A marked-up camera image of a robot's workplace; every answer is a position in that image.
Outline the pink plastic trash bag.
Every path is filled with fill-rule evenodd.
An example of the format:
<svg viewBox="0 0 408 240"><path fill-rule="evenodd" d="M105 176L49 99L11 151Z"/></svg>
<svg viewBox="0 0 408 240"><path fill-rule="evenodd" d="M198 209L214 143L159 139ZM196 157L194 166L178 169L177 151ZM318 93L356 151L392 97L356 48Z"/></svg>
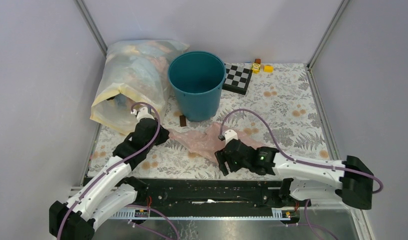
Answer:
<svg viewBox="0 0 408 240"><path fill-rule="evenodd" d="M198 154L211 162L217 163L215 152L225 147L225 142L218 138L221 123L213 122L205 131L188 130L179 132L169 129L169 137L178 141L190 153Z"/></svg>

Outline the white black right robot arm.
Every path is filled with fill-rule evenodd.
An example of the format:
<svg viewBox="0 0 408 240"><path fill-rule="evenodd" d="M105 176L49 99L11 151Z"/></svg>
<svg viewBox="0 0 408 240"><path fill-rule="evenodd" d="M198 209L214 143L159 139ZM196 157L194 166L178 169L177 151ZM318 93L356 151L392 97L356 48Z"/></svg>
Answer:
<svg viewBox="0 0 408 240"><path fill-rule="evenodd" d="M277 176L287 186L278 193L285 206L307 199L341 199L356 209L372 208L374 174L355 156L345 161L292 160L276 148L253 148L238 139L230 140L215 156L224 176L240 169Z"/></svg>

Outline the teal plastic trash bin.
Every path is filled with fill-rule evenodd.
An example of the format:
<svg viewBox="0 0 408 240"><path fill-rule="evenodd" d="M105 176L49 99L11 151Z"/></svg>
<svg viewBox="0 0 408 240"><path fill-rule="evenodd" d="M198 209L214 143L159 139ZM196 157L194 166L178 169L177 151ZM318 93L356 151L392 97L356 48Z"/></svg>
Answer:
<svg viewBox="0 0 408 240"><path fill-rule="evenodd" d="M191 122L216 115L226 76L225 63L206 51L190 51L169 65L168 80L181 113Z"/></svg>

